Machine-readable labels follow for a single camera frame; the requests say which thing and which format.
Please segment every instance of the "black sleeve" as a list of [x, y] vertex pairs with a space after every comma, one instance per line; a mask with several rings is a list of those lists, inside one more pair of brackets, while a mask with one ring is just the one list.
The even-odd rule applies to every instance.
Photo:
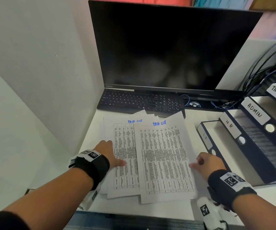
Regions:
[[16, 214], [0, 211], [0, 230], [30, 230], [28, 225]]

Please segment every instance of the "desk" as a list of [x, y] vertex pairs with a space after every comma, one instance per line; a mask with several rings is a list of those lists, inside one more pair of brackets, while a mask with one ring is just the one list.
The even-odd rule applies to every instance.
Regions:
[[[115, 113], [108, 111], [96, 110], [84, 142], [80, 151], [94, 148], [99, 142], [99, 126], [103, 117], [106, 115], [128, 115], [125, 113]], [[202, 151], [206, 151], [196, 128], [202, 121], [218, 120], [221, 112], [201, 111], [186, 109], [186, 127], [195, 151], [198, 155]], [[258, 194], [265, 200], [276, 206], [276, 186], [257, 189]], [[160, 203], [140, 204], [138, 196], [120, 197], [107, 199], [106, 195], [98, 194], [89, 211], [128, 214], [128, 215], [144, 215], [163, 218], [183, 219], [183, 220], [202, 220], [201, 216], [194, 207], [196, 200], [179, 200]]]

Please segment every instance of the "keyboard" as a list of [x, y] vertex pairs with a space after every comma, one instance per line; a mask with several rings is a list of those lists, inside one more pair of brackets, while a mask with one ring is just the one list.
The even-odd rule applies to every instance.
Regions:
[[170, 93], [124, 91], [117, 89], [104, 89], [97, 109], [136, 113], [146, 110], [147, 114], [168, 117], [182, 111], [184, 118], [185, 107], [181, 96]]

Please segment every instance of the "computer monitor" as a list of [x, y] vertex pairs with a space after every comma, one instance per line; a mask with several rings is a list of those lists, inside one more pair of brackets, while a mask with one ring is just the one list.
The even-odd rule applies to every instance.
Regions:
[[106, 88], [215, 90], [262, 13], [89, 0]]

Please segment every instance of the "person's left hand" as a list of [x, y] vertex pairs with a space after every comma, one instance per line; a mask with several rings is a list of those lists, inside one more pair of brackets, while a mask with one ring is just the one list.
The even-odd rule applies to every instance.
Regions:
[[107, 142], [105, 140], [101, 140], [94, 150], [101, 153], [108, 159], [110, 164], [109, 169], [112, 169], [115, 166], [125, 166], [124, 160], [115, 158], [113, 154], [113, 142], [111, 140]]

